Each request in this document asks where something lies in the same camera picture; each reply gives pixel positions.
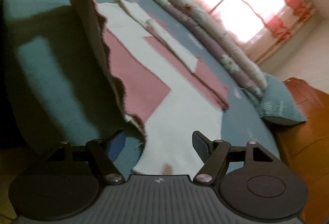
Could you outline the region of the pink and white knit sweater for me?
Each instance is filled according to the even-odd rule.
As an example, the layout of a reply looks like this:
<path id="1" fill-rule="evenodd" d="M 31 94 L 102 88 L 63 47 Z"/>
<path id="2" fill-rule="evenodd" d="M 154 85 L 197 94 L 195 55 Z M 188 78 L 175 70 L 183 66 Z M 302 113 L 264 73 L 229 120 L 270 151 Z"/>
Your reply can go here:
<path id="1" fill-rule="evenodd" d="M 194 176 L 192 133 L 219 139 L 228 89 L 139 4 L 70 0 L 124 118 L 145 136 L 138 174 Z"/>

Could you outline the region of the teal floral bed sheet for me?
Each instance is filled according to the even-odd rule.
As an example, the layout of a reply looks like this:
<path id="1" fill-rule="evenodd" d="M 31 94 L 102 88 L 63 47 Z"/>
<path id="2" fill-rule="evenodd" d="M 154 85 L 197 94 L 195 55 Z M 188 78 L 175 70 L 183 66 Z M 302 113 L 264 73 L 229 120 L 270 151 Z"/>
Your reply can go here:
<path id="1" fill-rule="evenodd" d="M 202 57 L 228 87 L 230 107 L 222 125 L 208 137 L 237 146 L 254 140 L 279 156 L 272 133 L 225 68 L 157 3 L 137 1 L 180 43 Z M 126 143 L 115 165 L 124 176 L 138 173 L 146 157 L 144 138 L 119 114 L 114 93 L 69 0 L 4 0 L 3 9 L 8 38 L 2 45 L 10 51 L 5 73 L 17 99 L 13 109 L 25 141 L 46 145 L 64 139 L 83 145 L 123 129 Z"/>

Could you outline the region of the teal pillow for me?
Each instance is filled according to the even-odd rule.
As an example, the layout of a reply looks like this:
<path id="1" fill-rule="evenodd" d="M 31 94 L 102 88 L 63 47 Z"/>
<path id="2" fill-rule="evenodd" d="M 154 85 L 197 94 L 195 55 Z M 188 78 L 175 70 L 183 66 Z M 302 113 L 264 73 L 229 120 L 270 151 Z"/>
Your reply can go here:
<path id="1" fill-rule="evenodd" d="M 306 122 L 307 119 L 298 109 L 285 84 L 268 73 L 265 77 L 268 86 L 261 100 L 247 89 L 243 89 L 259 116 L 268 122 L 285 126 Z"/>

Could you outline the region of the folded floral quilt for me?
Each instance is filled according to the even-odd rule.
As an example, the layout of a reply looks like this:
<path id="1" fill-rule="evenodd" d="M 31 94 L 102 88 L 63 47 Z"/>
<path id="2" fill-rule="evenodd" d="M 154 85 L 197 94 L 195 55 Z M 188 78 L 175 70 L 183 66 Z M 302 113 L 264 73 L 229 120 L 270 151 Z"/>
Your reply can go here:
<path id="1" fill-rule="evenodd" d="M 192 0 L 153 0 L 176 18 L 208 49 L 235 81 L 261 100 L 266 77 L 226 31 Z"/>

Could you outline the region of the wooden headboard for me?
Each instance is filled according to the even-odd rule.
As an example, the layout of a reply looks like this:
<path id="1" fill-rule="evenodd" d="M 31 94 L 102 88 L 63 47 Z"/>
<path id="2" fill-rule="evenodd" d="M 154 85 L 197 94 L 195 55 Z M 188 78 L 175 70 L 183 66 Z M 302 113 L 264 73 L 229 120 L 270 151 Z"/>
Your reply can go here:
<path id="1" fill-rule="evenodd" d="M 307 122 L 278 134 L 281 154 L 309 190 L 302 219 L 305 223 L 325 223 L 328 220 L 328 94 L 294 77 L 284 84 Z"/>

